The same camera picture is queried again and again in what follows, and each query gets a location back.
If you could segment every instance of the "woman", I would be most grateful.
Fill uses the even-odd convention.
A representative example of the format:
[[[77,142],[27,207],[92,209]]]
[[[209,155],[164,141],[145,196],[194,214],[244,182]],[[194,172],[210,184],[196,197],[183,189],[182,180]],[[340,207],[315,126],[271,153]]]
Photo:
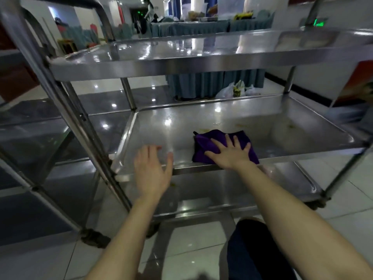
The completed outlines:
[[[150,0],[144,0],[144,4],[146,4],[148,6],[148,12],[146,13],[145,15],[145,19],[149,18],[149,21],[150,22],[154,22],[154,6],[153,4],[151,3]]]

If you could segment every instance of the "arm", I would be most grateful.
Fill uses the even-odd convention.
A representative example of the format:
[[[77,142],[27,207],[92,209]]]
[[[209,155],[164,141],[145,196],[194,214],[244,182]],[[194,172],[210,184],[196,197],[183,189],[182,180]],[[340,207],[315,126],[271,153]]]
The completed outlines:
[[[238,172],[279,248],[304,280],[373,279],[369,264],[354,247],[316,212],[261,172],[248,159],[250,144],[241,150],[226,136],[227,146],[214,141],[221,153],[205,154],[223,169]]]
[[[135,179],[140,192],[126,221],[110,242],[86,280],[134,280],[144,246],[146,232],[157,204],[170,185],[172,153],[166,170],[157,157],[157,146],[143,146],[135,158]]]

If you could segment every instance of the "person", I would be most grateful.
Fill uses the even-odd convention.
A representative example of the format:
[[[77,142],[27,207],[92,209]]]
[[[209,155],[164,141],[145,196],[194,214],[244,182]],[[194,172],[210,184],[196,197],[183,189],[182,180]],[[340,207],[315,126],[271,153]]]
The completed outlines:
[[[373,279],[369,264],[346,239],[249,160],[250,144],[241,149],[237,137],[232,142],[229,136],[226,146],[213,142],[220,154],[205,155],[240,175],[265,221],[238,222],[227,248],[229,279],[296,279],[292,268],[303,280]],[[134,166],[140,197],[86,280],[135,279],[148,226],[172,176],[172,153],[163,171],[158,149],[146,145],[138,151]]]
[[[150,0],[144,0],[144,4],[148,6],[148,12],[145,15],[145,19],[149,19],[150,22],[153,22],[155,20],[154,6]]]

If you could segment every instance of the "right hand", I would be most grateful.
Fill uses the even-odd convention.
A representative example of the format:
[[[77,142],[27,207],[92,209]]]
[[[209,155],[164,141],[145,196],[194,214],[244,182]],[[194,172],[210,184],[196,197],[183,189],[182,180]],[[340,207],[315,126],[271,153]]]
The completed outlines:
[[[244,149],[241,149],[237,136],[233,137],[234,145],[229,135],[226,134],[225,139],[227,141],[227,147],[212,138],[211,141],[219,148],[220,154],[206,151],[205,155],[223,169],[238,171],[241,165],[247,162],[252,163],[249,160],[250,143],[248,143]]]

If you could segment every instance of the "left hand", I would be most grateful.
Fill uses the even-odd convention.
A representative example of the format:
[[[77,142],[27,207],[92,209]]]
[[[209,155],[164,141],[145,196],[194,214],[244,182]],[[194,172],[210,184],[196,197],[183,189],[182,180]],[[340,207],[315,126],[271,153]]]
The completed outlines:
[[[158,202],[170,185],[173,154],[167,154],[165,171],[158,160],[157,151],[161,146],[145,145],[135,157],[136,185],[142,197]]]

